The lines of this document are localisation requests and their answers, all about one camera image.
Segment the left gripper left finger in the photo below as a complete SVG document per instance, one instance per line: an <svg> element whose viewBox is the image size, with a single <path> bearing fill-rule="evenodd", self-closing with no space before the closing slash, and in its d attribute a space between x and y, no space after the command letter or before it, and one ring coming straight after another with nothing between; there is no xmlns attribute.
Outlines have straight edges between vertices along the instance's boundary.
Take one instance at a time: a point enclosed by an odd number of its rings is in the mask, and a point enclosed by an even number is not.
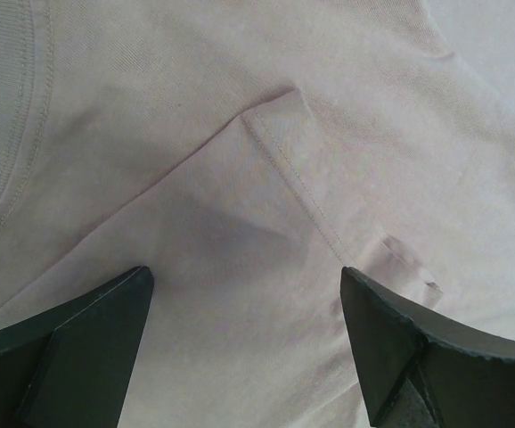
<svg viewBox="0 0 515 428"><path fill-rule="evenodd" d="M0 427L115 427L154 279L134 267L0 330Z"/></svg>

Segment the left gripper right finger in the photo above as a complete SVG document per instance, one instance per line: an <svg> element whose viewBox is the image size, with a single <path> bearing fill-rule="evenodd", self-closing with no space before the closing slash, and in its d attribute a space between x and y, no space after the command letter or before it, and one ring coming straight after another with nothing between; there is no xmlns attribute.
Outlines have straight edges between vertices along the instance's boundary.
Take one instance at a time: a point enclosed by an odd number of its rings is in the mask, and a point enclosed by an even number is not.
<svg viewBox="0 0 515 428"><path fill-rule="evenodd" d="M340 298L372 427L515 427L515 341L341 271Z"/></svg>

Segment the pink t shirt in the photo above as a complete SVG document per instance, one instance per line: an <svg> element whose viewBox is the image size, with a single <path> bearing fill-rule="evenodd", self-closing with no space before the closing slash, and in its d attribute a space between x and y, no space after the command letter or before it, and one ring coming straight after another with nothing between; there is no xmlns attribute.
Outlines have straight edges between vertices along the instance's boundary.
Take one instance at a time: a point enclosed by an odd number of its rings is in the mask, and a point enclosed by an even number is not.
<svg viewBox="0 0 515 428"><path fill-rule="evenodd" d="M515 1L0 1L0 329L138 265L123 427L365 427L344 266L515 340Z"/></svg>

